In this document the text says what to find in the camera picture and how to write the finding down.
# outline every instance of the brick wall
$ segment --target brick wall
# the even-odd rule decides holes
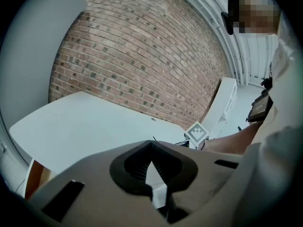
[[[223,52],[185,0],[87,0],[54,61],[50,102],[85,91],[187,129],[223,76]]]

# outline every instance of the person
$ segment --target person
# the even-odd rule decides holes
[[[243,154],[253,143],[287,127],[303,125],[303,54],[300,43],[280,7],[272,0],[228,0],[228,13],[222,14],[228,34],[240,33],[278,36],[270,76],[269,96],[273,105],[263,123],[253,123],[224,138],[207,140],[198,149]]]

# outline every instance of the white table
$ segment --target white table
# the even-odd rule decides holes
[[[10,128],[18,145],[59,174],[78,160],[141,140],[177,143],[178,125],[78,92],[52,102]]]

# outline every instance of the gray panel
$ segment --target gray panel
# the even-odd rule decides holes
[[[48,103],[56,53],[85,6],[85,0],[26,0],[14,17],[0,53],[0,109],[7,130]]]

